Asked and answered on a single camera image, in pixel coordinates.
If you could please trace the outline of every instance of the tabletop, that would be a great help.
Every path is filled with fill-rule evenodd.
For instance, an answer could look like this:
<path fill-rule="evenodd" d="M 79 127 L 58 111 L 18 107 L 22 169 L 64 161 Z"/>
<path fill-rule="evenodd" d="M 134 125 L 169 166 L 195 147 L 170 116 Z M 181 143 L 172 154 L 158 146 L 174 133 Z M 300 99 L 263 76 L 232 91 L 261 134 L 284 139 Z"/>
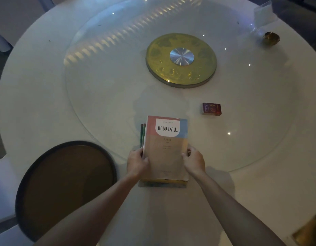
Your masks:
<path fill-rule="evenodd" d="M 285 238 L 316 213 L 316 53 L 282 20 L 253 31 L 246 0 L 67 0 L 20 38 L 0 82 L 0 132 L 19 180 L 48 149 L 95 142 L 119 177 L 147 115 L 187 118 L 207 172 Z M 259 41 L 273 31 L 273 47 Z M 206 84 L 172 88 L 145 64 L 167 33 L 205 41 L 217 57 Z M 204 116 L 203 102 L 222 115 Z M 105 245 L 230 245 L 193 179 L 135 187 Z"/>

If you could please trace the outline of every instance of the forearm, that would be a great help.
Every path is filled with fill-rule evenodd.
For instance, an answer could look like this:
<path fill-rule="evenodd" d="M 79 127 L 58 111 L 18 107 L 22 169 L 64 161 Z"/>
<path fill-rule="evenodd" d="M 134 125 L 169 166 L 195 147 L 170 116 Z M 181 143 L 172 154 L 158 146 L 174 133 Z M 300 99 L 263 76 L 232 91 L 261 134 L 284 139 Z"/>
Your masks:
<path fill-rule="evenodd" d="M 36 246 L 95 246 L 138 180 L 126 175 L 107 191 L 80 207 L 50 229 Z"/>
<path fill-rule="evenodd" d="M 233 246 L 285 246 L 255 215 L 226 193 L 205 172 L 194 175 Z"/>

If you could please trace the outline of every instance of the person's left hand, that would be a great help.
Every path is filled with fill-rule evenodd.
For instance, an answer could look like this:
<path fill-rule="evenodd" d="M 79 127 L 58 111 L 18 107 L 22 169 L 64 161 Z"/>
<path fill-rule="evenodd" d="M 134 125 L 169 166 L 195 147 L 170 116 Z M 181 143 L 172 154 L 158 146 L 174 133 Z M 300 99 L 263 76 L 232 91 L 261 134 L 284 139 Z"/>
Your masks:
<path fill-rule="evenodd" d="M 138 180 L 149 169 L 150 164 L 149 158 L 142 159 L 142 152 L 143 148 L 132 150 L 127 158 L 127 174 L 134 176 Z"/>

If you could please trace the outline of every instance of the gold turntable base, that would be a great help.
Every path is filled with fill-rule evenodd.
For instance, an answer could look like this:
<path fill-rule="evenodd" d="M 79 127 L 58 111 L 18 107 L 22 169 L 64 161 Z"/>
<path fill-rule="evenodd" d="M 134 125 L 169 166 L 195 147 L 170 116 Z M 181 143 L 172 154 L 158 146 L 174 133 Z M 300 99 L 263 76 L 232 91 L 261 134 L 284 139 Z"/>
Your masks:
<path fill-rule="evenodd" d="M 217 67 L 216 55 L 206 42 L 179 33 L 165 34 L 152 41 L 145 61 L 157 79 L 178 88 L 203 85 Z"/>

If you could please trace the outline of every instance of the person's left arm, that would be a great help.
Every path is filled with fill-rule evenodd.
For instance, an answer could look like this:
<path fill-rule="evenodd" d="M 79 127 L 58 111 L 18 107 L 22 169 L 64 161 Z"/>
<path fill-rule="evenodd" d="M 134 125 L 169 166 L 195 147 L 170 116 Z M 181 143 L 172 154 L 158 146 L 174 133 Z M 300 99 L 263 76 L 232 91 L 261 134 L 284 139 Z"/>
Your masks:
<path fill-rule="evenodd" d="M 149 159 L 143 160 L 141 157 L 142 151 L 143 148 L 140 148 L 129 153 L 125 177 L 62 219 L 34 245 L 95 246 L 132 187 L 149 167 Z"/>

